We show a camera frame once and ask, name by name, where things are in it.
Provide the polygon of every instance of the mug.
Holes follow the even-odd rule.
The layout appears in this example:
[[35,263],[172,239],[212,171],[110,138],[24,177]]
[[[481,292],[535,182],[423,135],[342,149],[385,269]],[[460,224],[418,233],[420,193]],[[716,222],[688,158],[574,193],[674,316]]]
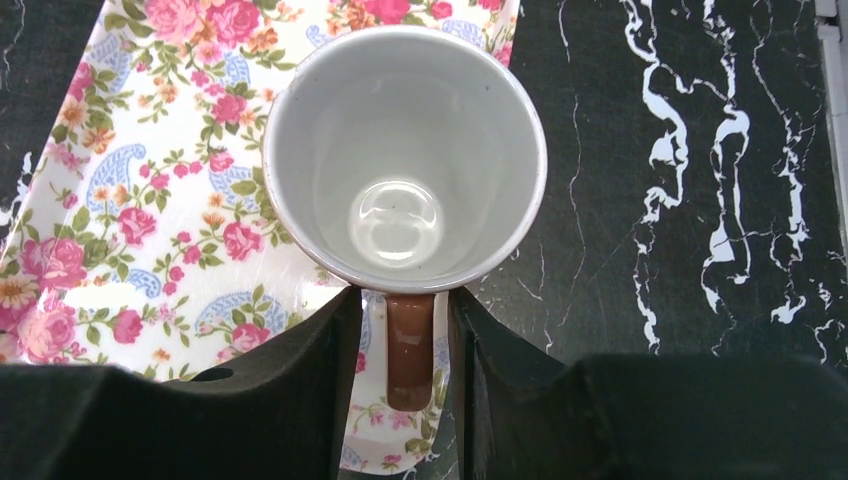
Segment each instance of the mug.
[[544,194],[535,108],[491,55],[419,26],[342,35],[268,115],[268,196],[318,264],[387,300],[389,406],[430,401],[435,294],[493,270]]

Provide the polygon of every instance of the marble countertop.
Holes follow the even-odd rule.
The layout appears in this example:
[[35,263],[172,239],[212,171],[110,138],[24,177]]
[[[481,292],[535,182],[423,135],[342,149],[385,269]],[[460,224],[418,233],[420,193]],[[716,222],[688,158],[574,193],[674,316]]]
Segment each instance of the marble countertop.
[[[566,363],[786,353],[848,373],[820,44],[813,3],[788,4],[523,2],[511,68],[550,174],[521,247],[469,287],[493,315]],[[0,237],[100,6],[0,0]],[[406,478],[458,478],[452,427]]]

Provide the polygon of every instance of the tray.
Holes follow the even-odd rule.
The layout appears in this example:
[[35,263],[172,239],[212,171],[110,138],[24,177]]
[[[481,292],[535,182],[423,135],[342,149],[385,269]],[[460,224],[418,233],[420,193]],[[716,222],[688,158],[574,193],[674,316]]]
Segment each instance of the tray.
[[[188,380],[338,293],[262,187],[266,114],[307,54],[353,29],[441,28],[507,63],[518,0],[109,0],[74,74],[0,274],[0,361],[116,364]],[[363,294],[341,466],[431,454],[449,362],[437,298],[428,408],[386,405],[385,300]]]

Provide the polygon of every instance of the floral tray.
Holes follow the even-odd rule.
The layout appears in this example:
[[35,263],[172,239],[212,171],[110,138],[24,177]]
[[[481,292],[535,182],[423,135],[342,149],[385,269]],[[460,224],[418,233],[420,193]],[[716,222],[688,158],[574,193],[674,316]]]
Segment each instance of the floral tray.
[[[518,0],[109,0],[68,89],[0,274],[0,361],[110,363],[164,381],[296,325],[343,283],[276,220],[259,147],[274,96],[316,47],[380,24],[459,35],[507,63]],[[341,465],[430,453],[448,378],[386,405],[385,300],[364,294]]]

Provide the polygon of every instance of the mug handle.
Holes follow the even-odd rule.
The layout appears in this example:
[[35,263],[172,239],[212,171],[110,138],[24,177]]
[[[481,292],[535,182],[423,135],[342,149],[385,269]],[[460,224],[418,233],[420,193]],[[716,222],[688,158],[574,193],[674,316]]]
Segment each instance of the mug handle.
[[386,295],[386,403],[402,412],[427,408],[433,392],[436,295]]

